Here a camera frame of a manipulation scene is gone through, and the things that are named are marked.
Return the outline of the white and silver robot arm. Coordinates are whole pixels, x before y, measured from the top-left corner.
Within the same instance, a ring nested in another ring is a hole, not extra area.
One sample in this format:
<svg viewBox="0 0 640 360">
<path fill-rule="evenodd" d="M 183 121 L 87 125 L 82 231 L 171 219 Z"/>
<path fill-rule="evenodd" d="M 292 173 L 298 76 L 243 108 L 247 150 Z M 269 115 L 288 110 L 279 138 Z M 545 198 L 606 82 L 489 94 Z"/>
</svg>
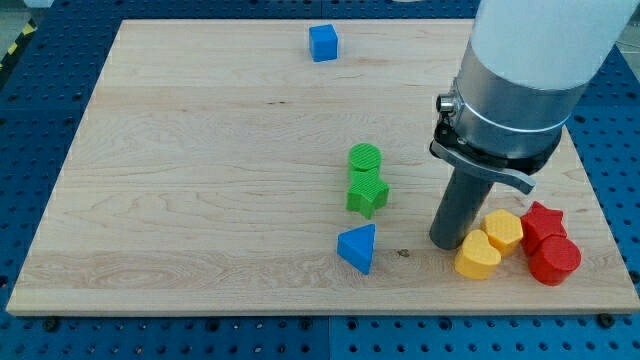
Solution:
<svg viewBox="0 0 640 360">
<path fill-rule="evenodd" d="M 448 188 L 528 194 L 638 0 L 483 0 L 430 150 Z"/>
</svg>

